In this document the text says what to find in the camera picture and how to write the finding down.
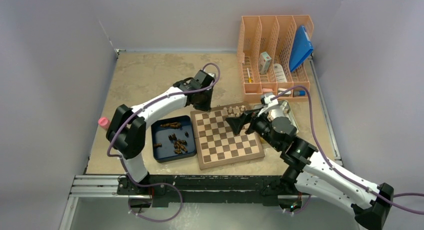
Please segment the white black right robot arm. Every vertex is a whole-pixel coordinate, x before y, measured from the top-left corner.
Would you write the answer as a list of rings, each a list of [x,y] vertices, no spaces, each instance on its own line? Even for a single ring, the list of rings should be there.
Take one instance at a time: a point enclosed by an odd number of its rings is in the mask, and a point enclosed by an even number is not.
[[[383,200],[392,200],[394,188],[361,178],[322,154],[316,146],[297,136],[297,128],[283,113],[269,119],[259,109],[247,110],[238,117],[227,117],[232,132],[257,133],[280,152],[288,165],[280,186],[288,194],[296,190],[319,197],[352,215],[368,230],[381,230],[391,209]]]

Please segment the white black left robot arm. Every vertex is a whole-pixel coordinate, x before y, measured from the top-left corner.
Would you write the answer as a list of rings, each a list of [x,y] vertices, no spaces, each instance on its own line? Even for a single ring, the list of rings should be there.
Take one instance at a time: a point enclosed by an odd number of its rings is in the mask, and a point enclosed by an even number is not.
[[[142,158],[146,143],[146,131],[166,115],[192,105],[196,110],[211,109],[214,85],[220,74],[199,70],[195,76],[175,82],[167,91],[153,99],[128,107],[116,108],[106,131],[109,149],[118,151],[125,172],[132,178],[129,187],[138,195],[149,189],[149,175]]]

